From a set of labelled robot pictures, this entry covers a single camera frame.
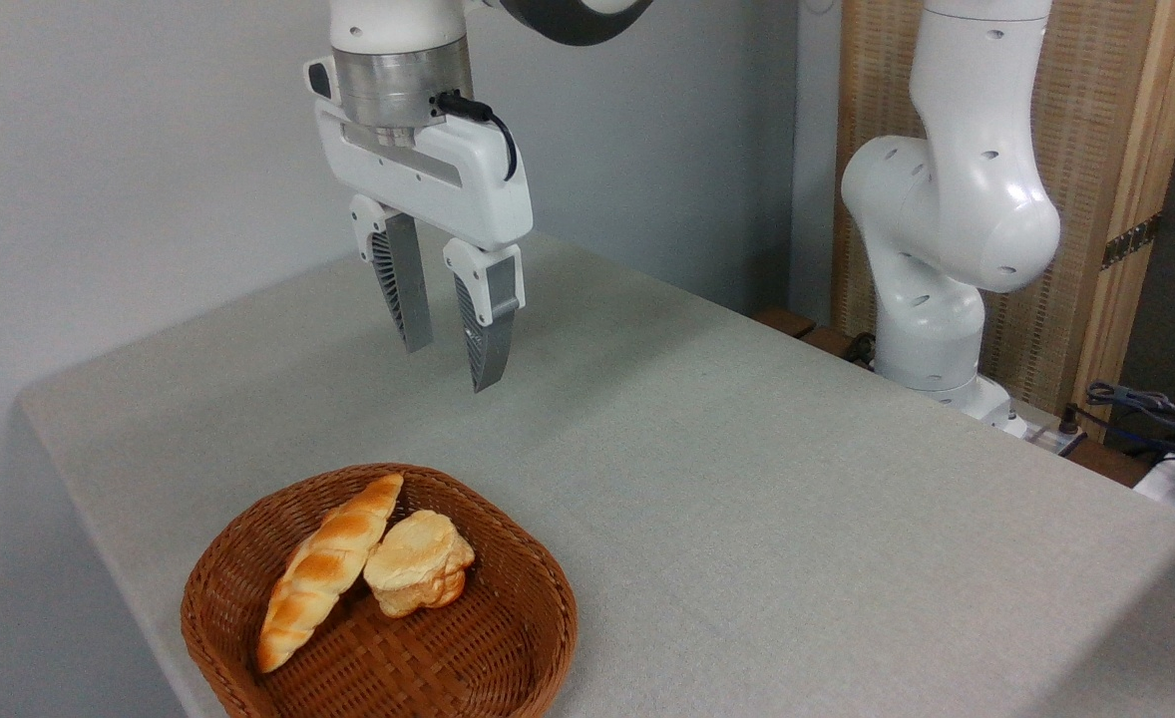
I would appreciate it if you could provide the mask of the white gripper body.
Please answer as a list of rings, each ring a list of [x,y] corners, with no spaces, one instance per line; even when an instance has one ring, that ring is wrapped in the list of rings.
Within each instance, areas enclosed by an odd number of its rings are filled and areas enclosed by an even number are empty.
[[[445,118],[416,132],[410,147],[384,146],[372,128],[345,118],[337,105],[331,58],[308,63],[306,82],[317,98],[315,119],[329,167],[354,192],[484,250],[532,231],[528,174],[519,165],[510,176],[511,154],[501,129]]]

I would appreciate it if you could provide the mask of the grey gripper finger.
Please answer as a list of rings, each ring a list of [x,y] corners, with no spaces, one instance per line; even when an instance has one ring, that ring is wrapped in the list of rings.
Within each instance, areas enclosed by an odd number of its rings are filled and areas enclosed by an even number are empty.
[[[415,219],[361,194],[350,201],[350,216],[361,259],[372,264],[407,350],[431,345],[434,327]]]
[[[443,259],[454,273],[474,390],[481,392],[504,377],[515,314],[528,306],[521,249],[484,251],[450,239]]]

